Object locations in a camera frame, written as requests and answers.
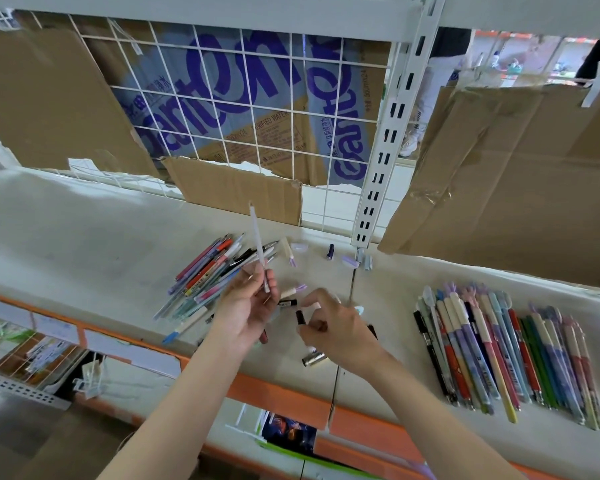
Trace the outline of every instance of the hand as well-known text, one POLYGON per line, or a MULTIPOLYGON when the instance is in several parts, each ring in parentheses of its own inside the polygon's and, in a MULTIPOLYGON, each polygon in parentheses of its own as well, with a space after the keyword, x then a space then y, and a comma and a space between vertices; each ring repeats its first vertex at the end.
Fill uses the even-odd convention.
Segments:
POLYGON ((311 306, 316 302, 320 308, 314 311, 309 324, 298 327, 304 344, 315 347, 344 369, 367 379, 378 359, 388 353, 355 308, 342 306, 324 288, 309 293, 300 306, 311 306))
POLYGON ((220 295, 209 339, 228 342, 232 350, 247 354, 262 334, 280 299, 272 269, 267 270, 267 279, 270 293, 260 289, 264 270, 259 262, 248 264, 238 272, 220 295))

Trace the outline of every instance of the bundle of pens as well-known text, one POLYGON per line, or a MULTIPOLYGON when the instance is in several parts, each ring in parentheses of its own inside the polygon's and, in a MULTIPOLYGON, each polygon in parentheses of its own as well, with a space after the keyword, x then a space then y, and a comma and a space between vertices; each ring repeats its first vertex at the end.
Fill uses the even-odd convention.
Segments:
POLYGON ((235 239, 231 234, 216 239, 178 273, 175 284, 168 290, 171 298, 153 316, 155 320, 170 317, 180 321, 176 330, 162 341, 163 344, 174 341, 208 313, 211 302, 220 296, 243 266, 257 260, 269 263, 275 257, 277 241, 262 246, 261 252, 250 248, 237 256, 243 238, 244 233, 235 239))
POLYGON ((487 286, 425 287, 414 317, 449 402, 494 414, 502 400, 509 421, 520 402, 570 413, 600 429, 600 403, 580 325, 553 307, 518 316, 511 297, 487 286))

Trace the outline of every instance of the floor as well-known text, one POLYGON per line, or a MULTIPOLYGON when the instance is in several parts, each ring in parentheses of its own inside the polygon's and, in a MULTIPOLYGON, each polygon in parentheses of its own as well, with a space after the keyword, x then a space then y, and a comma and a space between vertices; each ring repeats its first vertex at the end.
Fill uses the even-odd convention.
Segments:
MULTIPOLYGON (((94 480, 134 428, 72 405, 67 411, 0 391, 0 480, 94 480)), ((258 480, 201 457, 195 480, 258 480)))

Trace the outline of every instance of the shoe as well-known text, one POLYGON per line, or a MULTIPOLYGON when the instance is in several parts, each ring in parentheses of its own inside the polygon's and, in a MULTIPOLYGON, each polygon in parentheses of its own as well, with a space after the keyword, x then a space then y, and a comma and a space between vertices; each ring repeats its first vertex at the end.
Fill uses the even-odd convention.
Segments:
POLYGON ((406 134, 402 140, 402 147, 400 148, 400 156, 407 158, 416 151, 418 147, 418 137, 414 134, 406 134))

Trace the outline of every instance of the cardboard sheet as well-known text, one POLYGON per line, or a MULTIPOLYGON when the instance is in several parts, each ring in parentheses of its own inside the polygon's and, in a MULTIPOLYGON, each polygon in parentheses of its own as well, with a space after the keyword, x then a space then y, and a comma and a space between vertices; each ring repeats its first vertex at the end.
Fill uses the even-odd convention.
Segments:
POLYGON ((297 226, 302 210, 302 184, 224 165, 184 158, 163 158, 165 168, 187 202, 249 214, 297 226))
POLYGON ((0 31, 0 140, 31 168, 158 176, 80 38, 71 31, 0 31))
POLYGON ((378 249, 600 287, 600 95, 441 92, 378 249))
MULTIPOLYGON (((17 12, 16 16, 24 27, 39 30, 29 12, 17 12)), ((36 16, 45 28, 73 28, 67 15, 36 16)), ((105 18, 74 15, 73 20, 82 34, 114 36, 105 18)), ((298 34, 291 41, 287 33, 202 26, 197 27, 196 34, 192 25, 154 22, 159 42, 181 46, 162 47, 159 52, 155 46, 142 44, 154 41, 147 22, 115 22, 120 28, 115 35, 124 40, 124 55, 113 40, 86 39, 86 44, 108 84, 135 89, 113 89, 113 93, 153 158, 183 155, 218 162, 225 162, 227 157, 232 163, 260 161, 262 167, 276 175, 304 184, 325 185, 328 178, 331 185, 362 186, 367 169, 364 162, 368 162, 371 153, 376 124, 336 121, 333 114, 338 100, 339 116, 377 119, 385 69, 347 63, 384 65, 390 43, 345 39, 340 90, 336 94, 339 38, 303 38, 298 34), (241 50, 244 46, 248 52, 263 55, 241 57, 208 51, 200 54, 198 44, 229 50, 241 50), (321 61, 293 60, 290 64, 288 59, 266 56, 289 53, 321 61), (137 89, 151 91, 145 93, 146 101, 137 89), (211 96, 215 105, 209 101, 211 96), (246 105, 249 102, 268 109, 250 110, 246 105), (296 111, 319 116, 294 114, 292 131, 290 113, 280 111, 289 110, 292 104, 296 111), (156 123, 148 106, 158 126, 168 133, 161 136, 152 129, 156 123), (292 146, 296 151, 293 156, 292 146), (337 159, 329 161, 324 157, 331 154, 332 146, 337 159)))

